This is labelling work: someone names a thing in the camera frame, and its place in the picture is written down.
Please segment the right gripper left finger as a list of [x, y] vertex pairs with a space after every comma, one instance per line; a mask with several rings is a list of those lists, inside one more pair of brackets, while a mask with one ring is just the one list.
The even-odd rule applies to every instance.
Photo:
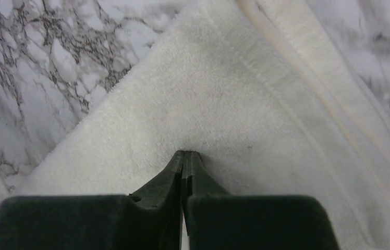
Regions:
[[0, 203], [0, 249], [180, 249], [185, 153], [135, 192], [14, 196]]

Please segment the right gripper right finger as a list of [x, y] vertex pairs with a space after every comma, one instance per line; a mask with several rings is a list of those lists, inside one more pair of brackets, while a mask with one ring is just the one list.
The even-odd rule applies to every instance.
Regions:
[[191, 249], [339, 249], [326, 210], [303, 195], [232, 195], [197, 152], [182, 162], [182, 207]]

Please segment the white towel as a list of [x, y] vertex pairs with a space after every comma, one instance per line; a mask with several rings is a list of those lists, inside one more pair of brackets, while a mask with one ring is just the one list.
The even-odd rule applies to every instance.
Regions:
[[134, 191], [179, 149], [236, 194], [310, 195], [342, 249], [390, 249], [390, 85], [305, 1], [196, 1], [19, 195]]

